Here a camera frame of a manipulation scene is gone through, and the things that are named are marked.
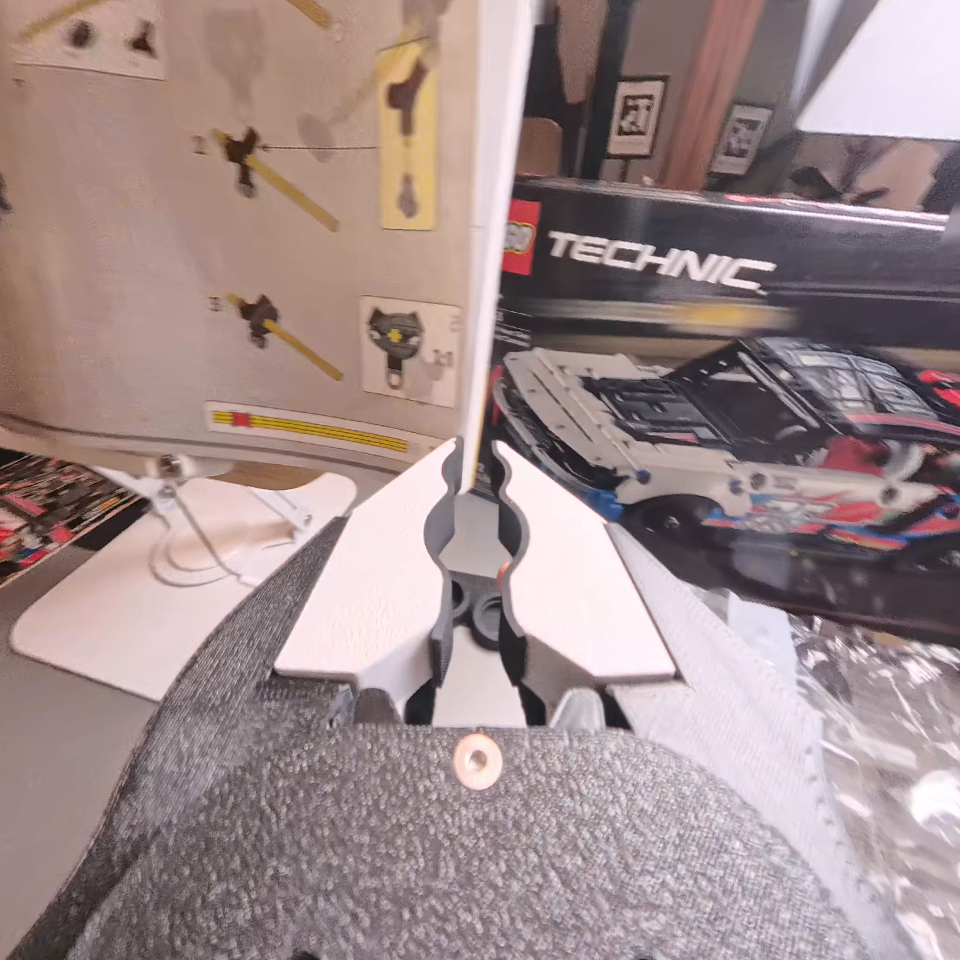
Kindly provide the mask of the lego sticker sheet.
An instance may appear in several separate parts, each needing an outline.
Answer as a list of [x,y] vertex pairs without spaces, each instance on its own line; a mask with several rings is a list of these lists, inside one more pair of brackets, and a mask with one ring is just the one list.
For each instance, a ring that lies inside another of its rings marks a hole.
[[146,513],[131,490],[77,463],[1,450],[1,584],[66,546],[96,551]]

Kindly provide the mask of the lego instruction booklet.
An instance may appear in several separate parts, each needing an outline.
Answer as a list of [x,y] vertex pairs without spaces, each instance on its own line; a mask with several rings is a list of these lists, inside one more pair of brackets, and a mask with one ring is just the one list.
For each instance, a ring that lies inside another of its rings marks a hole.
[[533,2],[2,2],[2,447],[476,474]]

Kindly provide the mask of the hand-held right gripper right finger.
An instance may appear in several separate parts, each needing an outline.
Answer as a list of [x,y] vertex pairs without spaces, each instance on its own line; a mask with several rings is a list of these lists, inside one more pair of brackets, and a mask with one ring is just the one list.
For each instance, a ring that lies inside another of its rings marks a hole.
[[600,726],[613,688],[678,681],[663,632],[608,523],[508,443],[491,449],[498,539],[499,653],[530,727],[585,690]]

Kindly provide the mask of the framed wall picture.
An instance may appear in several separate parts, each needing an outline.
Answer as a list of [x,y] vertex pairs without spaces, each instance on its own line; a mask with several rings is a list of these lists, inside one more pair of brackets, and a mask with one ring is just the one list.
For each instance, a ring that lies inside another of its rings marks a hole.
[[618,78],[606,139],[607,159],[648,160],[658,140],[669,76]]
[[719,135],[708,168],[712,175],[746,175],[762,144],[774,108],[747,102],[735,102]]

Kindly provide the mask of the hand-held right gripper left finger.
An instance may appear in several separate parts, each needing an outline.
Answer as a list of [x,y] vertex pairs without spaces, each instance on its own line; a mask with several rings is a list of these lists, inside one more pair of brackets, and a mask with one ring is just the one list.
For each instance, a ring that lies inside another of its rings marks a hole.
[[455,532],[463,440],[450,438],[354,509],[274,664],[284,677],[383,690],[403,710],[438,690],[453,642]]

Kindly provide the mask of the white book stand base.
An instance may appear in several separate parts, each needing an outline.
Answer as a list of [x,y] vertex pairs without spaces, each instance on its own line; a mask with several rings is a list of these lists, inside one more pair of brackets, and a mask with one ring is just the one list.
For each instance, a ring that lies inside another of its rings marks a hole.
[[149,510],[14,623],[17,654],[158,702],[215,628],[354,503],[325,472],[276,490],[220,479],[228,456],[67,438],[2,415],[2,445],[92,469]]

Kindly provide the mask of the black lego set box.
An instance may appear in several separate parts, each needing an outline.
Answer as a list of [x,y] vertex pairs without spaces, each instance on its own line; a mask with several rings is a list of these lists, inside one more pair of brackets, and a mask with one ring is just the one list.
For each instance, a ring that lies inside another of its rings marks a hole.
[[948,223],[519,179],[480,489],[500,441],[693,585],[958,646]]

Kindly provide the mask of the clear plastic bag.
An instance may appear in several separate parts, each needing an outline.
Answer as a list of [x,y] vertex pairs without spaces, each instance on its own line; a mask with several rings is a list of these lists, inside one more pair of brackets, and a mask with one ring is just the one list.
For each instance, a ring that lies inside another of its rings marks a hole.
[[866,879],[922,958],[959,957],[959,653],[787,616],[822,716],[836,805]]

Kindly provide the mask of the white panel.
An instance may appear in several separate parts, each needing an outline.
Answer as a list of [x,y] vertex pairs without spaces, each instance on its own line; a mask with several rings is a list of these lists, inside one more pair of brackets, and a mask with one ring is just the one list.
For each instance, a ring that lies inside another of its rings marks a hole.
[[959,3],[877,2],[796,125],[807,134],[958,141]]

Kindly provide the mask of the brown curtain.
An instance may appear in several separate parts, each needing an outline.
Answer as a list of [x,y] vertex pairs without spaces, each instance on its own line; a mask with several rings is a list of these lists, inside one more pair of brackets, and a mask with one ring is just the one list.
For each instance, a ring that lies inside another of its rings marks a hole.
[[703,188],[765,6],[764,1],[710,3],[662,169],[664,188]]

